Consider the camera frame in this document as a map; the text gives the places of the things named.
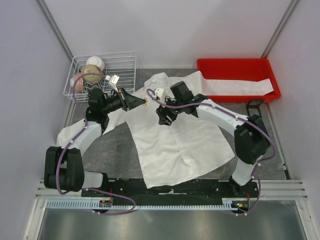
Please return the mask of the flower brooch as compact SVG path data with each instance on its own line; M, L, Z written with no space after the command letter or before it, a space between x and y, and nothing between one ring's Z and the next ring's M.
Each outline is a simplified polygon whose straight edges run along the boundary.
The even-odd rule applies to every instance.
M148 99L144 97L144 98L143 98L143 100L144 100L143 106L145 106L145 107L146 107L146 106L147 106L147 104L148 104Z

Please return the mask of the white button shirt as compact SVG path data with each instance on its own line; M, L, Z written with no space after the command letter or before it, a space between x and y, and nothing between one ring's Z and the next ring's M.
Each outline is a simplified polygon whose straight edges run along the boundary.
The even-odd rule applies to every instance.
M195 179L237 157L234 137L213 122L181 113L170 126L158 124L156 109L159 103L149 97L148 90L162 88L172 98L171 86L183 81L194 95L204 95L203 80L199 71L185 77L155 74L142 88L131 94L141 99L147 98L147 106L141 105L128 111L118 109L108 114L109 123L102 135L120 124L128 125L147 188L174 186ZM80 129L85 114L82 120L59 132L57 146Z

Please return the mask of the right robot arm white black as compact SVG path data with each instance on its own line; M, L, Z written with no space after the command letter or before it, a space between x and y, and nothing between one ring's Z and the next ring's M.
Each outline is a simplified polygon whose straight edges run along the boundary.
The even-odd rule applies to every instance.
M230 177L229 191L235 197L247 191L254 169L269 147L274 147L262 117L246 116L224 108L207 96L194 95L184 81L170 87L173 97L163 88L147 90L149 97L159 104L156 113L159 125L171 126L179 114L185 113L218 125L234 137L238 161Z

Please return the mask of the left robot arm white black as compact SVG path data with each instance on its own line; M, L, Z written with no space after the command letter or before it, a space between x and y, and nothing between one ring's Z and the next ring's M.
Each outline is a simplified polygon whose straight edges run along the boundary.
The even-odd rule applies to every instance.
M144 105L145 99L119 88L108 97L99 88L88 93L88 108L80 128L64 143L51 146L45 155L44 186L56 189L63 195L92 188L99 197L110 191L108 176L99 172L85 171L82 156L90 145L99 138L109 124L109 113L130 111Z

